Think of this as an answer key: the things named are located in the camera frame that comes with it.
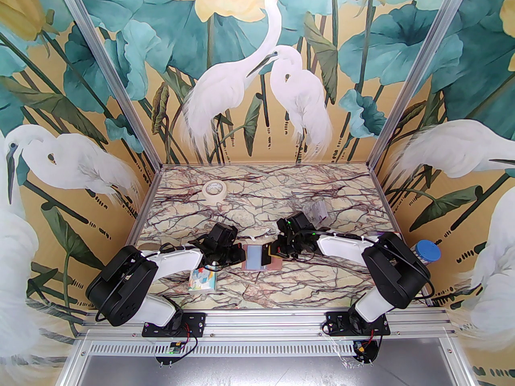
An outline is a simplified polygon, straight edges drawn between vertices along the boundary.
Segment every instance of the vented metal panel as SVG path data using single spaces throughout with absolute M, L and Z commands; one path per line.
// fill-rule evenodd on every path
M 171 344 L 167 341 L 141 342 L 100 342 L 91 344 L 89 355 L 102 356 L 168 356 L 180 357 L 182 353 L 171 353 Z M 190 340 L 184 353 L 195 346 Z M 197 349 L 190 356 L 201 357 L 288 357 L 288 356 L 334 356 L 355 355 L 353 342 L 350 340 L 308 341 L 308 342 L 199 342 Z

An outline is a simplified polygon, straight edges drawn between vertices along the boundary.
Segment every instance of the masking tape roll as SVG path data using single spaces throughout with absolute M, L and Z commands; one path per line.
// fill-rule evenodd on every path
M 221 180 L 210 180 L 202 188 L 207 204 L 217 204 L 227 196 L 227 186 Z

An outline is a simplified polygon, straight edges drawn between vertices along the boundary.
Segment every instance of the wall mural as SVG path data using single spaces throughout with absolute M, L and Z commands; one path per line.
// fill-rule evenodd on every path
M 432 72 L 376 167 L 408 243 L 443 252 L 433 300 L 482 385 L 515 378 L 514 27 L 515 0 L 464 0 L 445 37 L 460 57 Z
M 162 160 L 211 164 L 366 160 L 442 0 L 83 1 Z
M 63 0 L 0 0 L 2 384 L 55 383 L 85 287 L 153 179 L 111 93 L 88 80 L 107 87 Z

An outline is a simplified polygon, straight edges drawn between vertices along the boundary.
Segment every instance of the egret beak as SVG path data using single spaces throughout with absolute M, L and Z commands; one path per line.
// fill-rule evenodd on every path
M 16 173 L 16 168 L 14 166 L 14 152 L 18 147 L 12 148 L 7 153 L 7 194 L 9 197 L 9 204 L 12 204 L 12 188 L 14 185 L 14 175 Z
M 515 166 L 515 160 L 508 160 L 505 158 L 491 158 L 491 159 L 489 159 L 489 161 L 496 162 L 496 163 L 513 164 Z
M 263 66 L 265 66 L 265 64 L 268 63 L 268 61 L 276 55 L 277 55 L 277 53 L 272 53 L 272 54 L 266 55 L 265 58 L 263 60 L 261 60 L 261 63 L 259 63 L 255 68 L 253 68 L 252 71 L 247 75 L 247 77 L 249 77 L 252 73 L 256 72 Z

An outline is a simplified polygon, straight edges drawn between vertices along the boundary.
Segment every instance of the plastic container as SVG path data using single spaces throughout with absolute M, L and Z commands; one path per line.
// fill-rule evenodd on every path
M 442 256 L 440 248 L 430 240 L 420 240 L 412 250 L 425 265 L 437 261 Z

